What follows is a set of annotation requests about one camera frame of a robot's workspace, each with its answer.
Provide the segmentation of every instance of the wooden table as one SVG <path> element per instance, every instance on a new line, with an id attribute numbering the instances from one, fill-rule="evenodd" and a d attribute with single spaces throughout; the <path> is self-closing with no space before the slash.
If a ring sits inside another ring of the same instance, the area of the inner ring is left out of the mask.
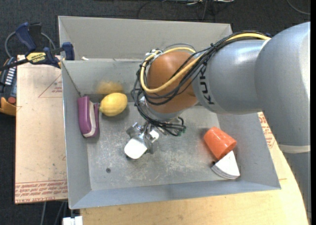
<path id="1" fill-rule="evenodd" d="M 294 175 L 274 143 L 281 190 L 80 210 L 84 225 L 307 225 Z"/>

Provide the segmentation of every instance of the purple object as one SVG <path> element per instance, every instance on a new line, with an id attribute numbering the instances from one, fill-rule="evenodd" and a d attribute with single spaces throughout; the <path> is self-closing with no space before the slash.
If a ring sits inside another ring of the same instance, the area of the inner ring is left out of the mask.
<path id="1" fill-rule="evenodd" d="M 79 127 L 86 138 L 96 137 L 99 133 L 98 104 L 93 104 L 88 96 L 77 99 Z"/>

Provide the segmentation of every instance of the white object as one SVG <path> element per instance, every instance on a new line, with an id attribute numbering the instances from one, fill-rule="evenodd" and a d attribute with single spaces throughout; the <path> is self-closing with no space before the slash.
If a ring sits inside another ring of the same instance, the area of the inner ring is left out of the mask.
<path id="1" fill-rule="evenodd" d="M 96 130 L 96 122 L 95 122 L 95 114 L 94 114 L 94 104 L 90 101 L 90 109 L 89 109 L 89 114 L 90 114 L 90 121 L 91 121 L 91 131 L 86 133 L 86 134 L 83 134 L 84 137 L 88 138 L 88 137 L 91 137 L 94 135 L 95 133 L 95 130 Z"/>
<path id="2" fill-rule="evenodd" d="M 63 218 L 62 225 L 83 225 L 82 216 L 76 216 L 74 218 L 65 217 L 65 218 Z"/>
<path id="3" fill-rule="evenodd" d="M 229 152 L 221 160 L 215 163 L 212 166 L 212 170 L 217 175 L 228 180 L 235 180 L 240 176 L 240 172 L 233 151 Z"/>
<path id="4" fill-rule="evenodd" d="M 132 159 L 140 158 L 143 154 L 145 154 L 146 151 L 146 145 L 135 138 L 129 140 L 124 148 L 125 154 Z"/>

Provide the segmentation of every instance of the yellow label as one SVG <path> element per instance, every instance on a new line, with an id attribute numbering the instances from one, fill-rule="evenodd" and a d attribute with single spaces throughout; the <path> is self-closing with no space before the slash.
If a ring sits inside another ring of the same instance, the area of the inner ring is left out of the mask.
<path id="1" fill-rule="evenodd" d="M 44 57 L 44 56 L 41 56 L 41 57 L 39 57 L 39 58 L 35 58 L 34 60 L 32 60 L 32 62 L 33 62 L 33 63 L 37 63 L 37 62 L 43 61 L 43 60 L 45 60 L 45 57 Z"/>
<path id="2" fill-rule="evenodd" d="M 37 59 L 37 58 L 42 58 L 45 56 L 46 54 L 44 52 L 35 52 L 35 53 L 30 53 L 28 56 L 26 56 L 26 58 L 29 60 L 29 61 L 33 61 L 34 62 L 34 59 Z"/>

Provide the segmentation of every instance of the white and gray object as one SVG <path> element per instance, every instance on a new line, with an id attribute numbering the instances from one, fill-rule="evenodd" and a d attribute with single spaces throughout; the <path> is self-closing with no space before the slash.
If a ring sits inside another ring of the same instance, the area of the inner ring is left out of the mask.
<path id="1" fill-rule="evenodd" d="M 126 130 L 130 136 L 130 140 L 124 148 L 125 154 L 132 158 L 138 159 L 147 151 L 154 153 L 157 148 L 156 140 L 159 134 L 155 130 L 151 130 L 148 134 L 145 133 L 146 127 L 139 125 L 137 122 Z"/>
<path id="2" fill-rule="evenodd" d="M 234 152 L 229 152 L 221 160 L 216 162 L 212 166 L 212 171 L 215 172 L 217 175 L 228 180 L 235 180 L 238 177 L 240 177 L 240 172 Z"/>

